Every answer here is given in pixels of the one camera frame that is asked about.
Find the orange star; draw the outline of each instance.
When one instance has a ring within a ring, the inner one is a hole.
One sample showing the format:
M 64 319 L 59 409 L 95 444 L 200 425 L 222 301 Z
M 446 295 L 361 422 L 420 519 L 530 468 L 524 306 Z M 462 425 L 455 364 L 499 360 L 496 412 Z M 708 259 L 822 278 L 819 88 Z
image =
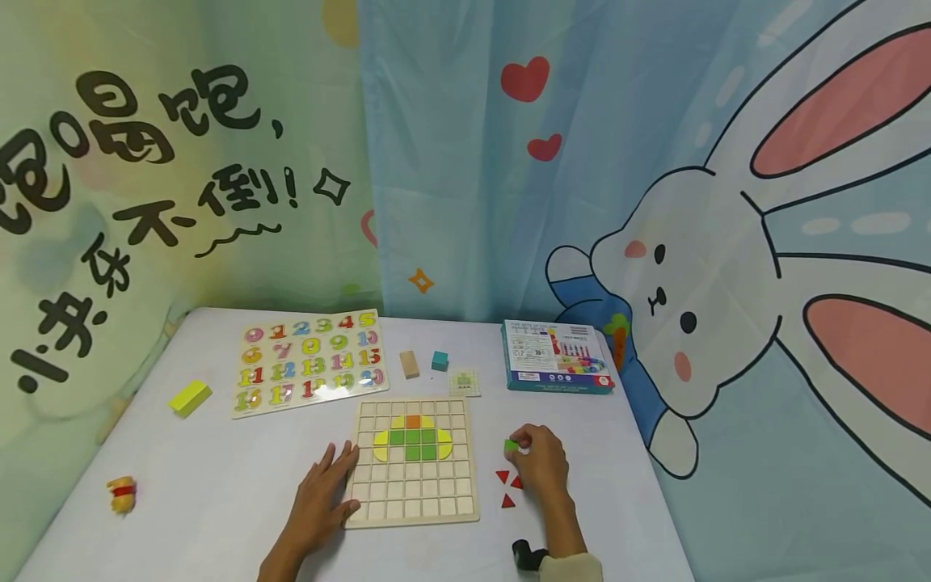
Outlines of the orange star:
M 417 289 L 421 293 L 426 293 L 426 290 L 433 287 L 434 283 L 424 274 L 424 269 L 417 267 L 417 272 L 413 274 L 413 277 L 408 279 L 411 283 L 417 286 Z

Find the wooden number puzzle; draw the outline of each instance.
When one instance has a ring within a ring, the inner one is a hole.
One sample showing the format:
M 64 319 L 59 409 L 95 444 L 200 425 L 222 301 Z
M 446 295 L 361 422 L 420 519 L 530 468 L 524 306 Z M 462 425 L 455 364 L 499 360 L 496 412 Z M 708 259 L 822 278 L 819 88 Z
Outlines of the wooden number puzzle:
M 388 389 L 374 309 L 284 317 L 243 332 L 233 418 Z
M 344 499 L 362 507 L 346 528 L 479 519 L 464 399 L 360 402 L 355 432 L 358 465 Z

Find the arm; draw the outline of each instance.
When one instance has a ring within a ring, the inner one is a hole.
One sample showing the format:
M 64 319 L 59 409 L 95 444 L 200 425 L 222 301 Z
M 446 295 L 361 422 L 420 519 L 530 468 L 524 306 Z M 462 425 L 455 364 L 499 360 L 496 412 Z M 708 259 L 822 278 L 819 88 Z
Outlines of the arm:
M 536 494 L 543 511 L 549 557 L 540 567 L 541 582 L 601 582 L 601 563 L 588 553 L 567 483 L 569 463 L 562 442 L 545 426 L 524 425 L 511 439 L 526 454 L 511 451 L 524 486 Z
M 332 505 L 333 494 L 358 461 L 358 447 L 348 440 L 333 461 L 331 443 L 298 485 L 284 530 L 259 567 L 258 582 L 294 582 L 304 558 L 322 548 L 359 508 L 356 499 Z

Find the white tablecloth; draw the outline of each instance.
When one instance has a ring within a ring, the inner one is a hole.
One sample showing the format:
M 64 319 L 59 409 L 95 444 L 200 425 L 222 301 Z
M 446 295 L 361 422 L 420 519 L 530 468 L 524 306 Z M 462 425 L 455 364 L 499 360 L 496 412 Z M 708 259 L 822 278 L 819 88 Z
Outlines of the white tablecloth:
M 328 442 L 352 436 L 358 406 L 358 399 L 344 399 L 229 418 L 239 335 L 273 318 L 234 309 L 199 309 L 187 318 L 18 582 L 255 579 L 297 483 Z M 582 530 L 605 580 L 692 580 L 620 387 L 610 396 L 512 392 L 505 388 L 498 325 L 392 318 L 381 324 L 391 389 L 378 398 L 448 394 L 446 373 L 430 370 L 434 350 L 449 353 L 451 368 L 479 372 L 482 395 L 468 403 L 481 520 L 349 531 L 305 562 L 300 579 L 521 579 L 511 544 L 526 538 L 542 547 L 542 523 L 531 497 L 504 485 L 495 471 L 512 468 L 502 456 L 507 435 L 533 422 L 562 438 Z M 421 369 L 413 380 L 404 379 L 398 358 L 408 349 Z M 182 420 L 168 401 L 194 379 L 207 382 L 213 396 Z M 122 475 L 139 482 L 137 506 L 125 518 L 110 511 L 104 486 Z M 500 508 L 504 493 L 515 508 Z

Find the beige wooden block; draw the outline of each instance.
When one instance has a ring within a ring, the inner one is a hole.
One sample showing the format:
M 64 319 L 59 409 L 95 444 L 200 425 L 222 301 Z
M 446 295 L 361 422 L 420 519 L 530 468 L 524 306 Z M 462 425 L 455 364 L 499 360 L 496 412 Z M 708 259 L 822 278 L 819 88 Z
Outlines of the beige wooden block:
M 420 376 L 420 368 L 417 367 L 417 358 L 413 356 L 410 350 L 401 352 L 401 368 L 404 370 L 404 377 L 408 380 Z

